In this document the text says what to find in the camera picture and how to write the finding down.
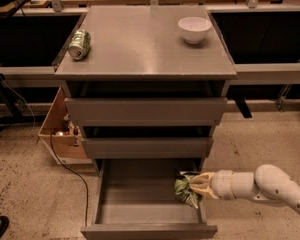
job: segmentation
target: speckled floor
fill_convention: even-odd
[[[0,133],[0,215],[10,218],[2,239],[84,239],[84,184],[37,143],[38,131],[39,126],[22,125]],[[254,171],[271,163],[300,184],[300,111],[253,112],[252,119],[226,113],[214,139],[206,170]],[[72,168],[87,180],[91,204],[97,181],[92,166]],[[300,240],[300,217],[290,208],[245,200],[205,202],[208,224],[218,226],[215,239]]]

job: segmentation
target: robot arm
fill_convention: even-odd
[[[262,165],[254,173],[230,170],[203,173],[190,181],[190,188],[215,199],[244,198],[267,205],[284,204],[300,215],[300,186],[273,165]]]

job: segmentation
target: gray countertop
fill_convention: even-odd
[[[81,61],[68,52],[56,76],[72,80],[233,79],[236,72],[213,28],[198,45],[184,42],[178,21],[209,18],[203,6],[92,6],[81,28],[91,35]]]

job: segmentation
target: gray drawer cabinet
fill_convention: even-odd
[[[178,21],[201,6],[97,6],[81,28],[88,56],[66,54],[56,76],[99,173],[88,240],[202,239],[216,226],[174,194],[178,170],[209,155],[236,72],[214,28],[185,43]]]

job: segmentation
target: green can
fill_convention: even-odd
[[[91,36],[84,29],[78,29],[69,44],[69,54],[75,60],[84,58],[90,49]]]

